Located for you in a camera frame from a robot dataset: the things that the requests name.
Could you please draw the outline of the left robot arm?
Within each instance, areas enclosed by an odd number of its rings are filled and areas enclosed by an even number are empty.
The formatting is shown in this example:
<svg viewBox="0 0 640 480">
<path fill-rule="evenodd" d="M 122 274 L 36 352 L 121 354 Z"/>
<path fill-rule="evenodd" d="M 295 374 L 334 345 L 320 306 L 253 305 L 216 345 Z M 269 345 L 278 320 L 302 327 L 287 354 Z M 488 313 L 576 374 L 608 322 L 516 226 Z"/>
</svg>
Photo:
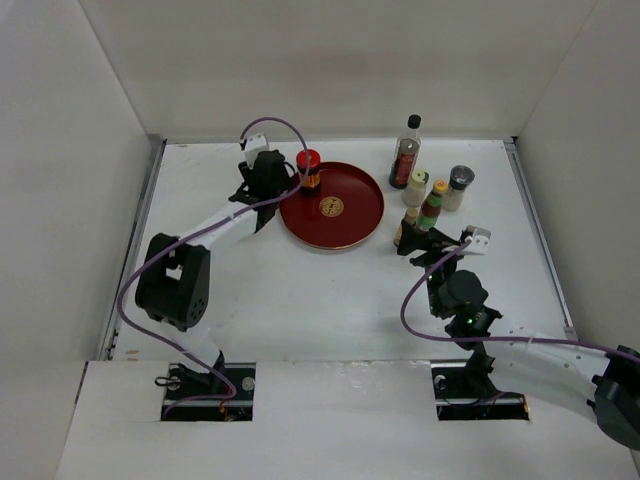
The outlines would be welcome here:
<svg viewBox="0 0 640 480">
<path fill-rule="evenodd" d="M 274 217 L 279 197 L 294 187 L 289 164 L 277 150 L 258 153 L 239 170 L 243 183 L 217 214 L 181 236 L 152 237 L 145 259 L 165 255 L 141 273 L 135 292 L 136 306 L 187 354 L 190 386 L 206 399 L 221 393 L 225 377 L 221 351 L 203 320 L 212 260 L 261 230 Z"/>
</svg>

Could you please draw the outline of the red-lid chili sauce jar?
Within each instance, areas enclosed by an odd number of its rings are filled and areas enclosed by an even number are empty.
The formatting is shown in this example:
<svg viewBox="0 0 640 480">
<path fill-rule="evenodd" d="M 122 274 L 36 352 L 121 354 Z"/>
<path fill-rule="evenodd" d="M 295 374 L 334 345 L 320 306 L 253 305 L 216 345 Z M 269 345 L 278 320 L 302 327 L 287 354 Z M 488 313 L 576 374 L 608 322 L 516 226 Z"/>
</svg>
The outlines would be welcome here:
<svg viewBox="0 0 640 480">
<path fill-rule="evenodd" d="M 314 195 L 319 192 L 321 184 L 321 156 L 313 149 L 301 150 L 296 155 L 301 192 Z"/>
</svg>

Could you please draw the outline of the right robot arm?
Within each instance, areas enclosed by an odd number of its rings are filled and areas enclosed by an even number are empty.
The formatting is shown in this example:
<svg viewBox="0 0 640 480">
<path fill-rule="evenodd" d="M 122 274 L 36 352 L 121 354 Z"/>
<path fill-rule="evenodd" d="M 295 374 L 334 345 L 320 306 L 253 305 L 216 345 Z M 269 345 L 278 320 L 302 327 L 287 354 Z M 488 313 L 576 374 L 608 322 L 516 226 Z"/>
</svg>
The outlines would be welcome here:
<svg viewBox="0 0 640 480">
<path fill-rule="evenodd" d="M 488 307 L 478 276 L 457 264 L 486 253 L 489 231 L 469 226 L 453 239 L 408 222 L 401 229 L 397 253 L 419 254 L 410 261 L 424 270 L 415 286 L 426 289 L 431 315 L 446 323 L 441 342 L 471 354 L 463 373 L 471 393 L 535 397 L 582 416 L 630 450 L 639 448 L 638 351 L 550 338 Z"/>
</svg>

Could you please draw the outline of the small oil bottle cork cap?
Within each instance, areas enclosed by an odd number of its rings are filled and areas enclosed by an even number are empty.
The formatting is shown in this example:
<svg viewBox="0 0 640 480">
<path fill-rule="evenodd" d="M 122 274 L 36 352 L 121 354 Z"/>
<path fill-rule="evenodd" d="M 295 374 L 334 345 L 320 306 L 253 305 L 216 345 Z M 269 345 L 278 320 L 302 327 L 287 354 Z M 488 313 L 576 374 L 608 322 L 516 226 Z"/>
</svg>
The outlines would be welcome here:
<svg viewBox="0 0 640 480">
<path fill-rule="evenodd" d="M 400 246 L 403 234 L 414 228 L 418 213 L 419 209 L 417 207 L 409 207 L 406 209 L 394 238 L 394 245 L 396 247 Z"/>
</svg>

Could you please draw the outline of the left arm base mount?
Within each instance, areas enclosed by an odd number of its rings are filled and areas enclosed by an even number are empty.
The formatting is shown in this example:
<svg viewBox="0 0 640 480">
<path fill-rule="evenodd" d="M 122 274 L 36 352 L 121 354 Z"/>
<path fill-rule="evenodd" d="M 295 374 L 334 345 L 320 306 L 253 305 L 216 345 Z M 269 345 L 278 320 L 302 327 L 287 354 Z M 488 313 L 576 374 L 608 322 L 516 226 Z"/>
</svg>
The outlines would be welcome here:
<svg viewBox="0 0 640 480">
<path fill-rule="evenodd" d="M 221 372 L 236 389 L 232 398 L 229 386 L 215 375 L 192 371 L 183 364 L 171 364 L 167 374 L 154 380 L 156 386 L 164 389 L 160 419 L 166 422 L 251 421 L 256 365 L 227 363 Z"/>
</svg>

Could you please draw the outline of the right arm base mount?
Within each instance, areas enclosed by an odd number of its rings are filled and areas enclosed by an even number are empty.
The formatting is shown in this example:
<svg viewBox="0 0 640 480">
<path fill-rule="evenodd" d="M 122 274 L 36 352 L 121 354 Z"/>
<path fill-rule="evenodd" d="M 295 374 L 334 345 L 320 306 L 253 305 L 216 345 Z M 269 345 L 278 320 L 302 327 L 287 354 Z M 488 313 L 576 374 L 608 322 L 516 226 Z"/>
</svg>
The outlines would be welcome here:
<svg viewBox="0 0 640 480">
<path fill-rule="evenodd" d="M 430 365 L 436 414 L 440 421 L 529 421 L 524 395 L 497 390 L 464 361 Z"/>
</svg>

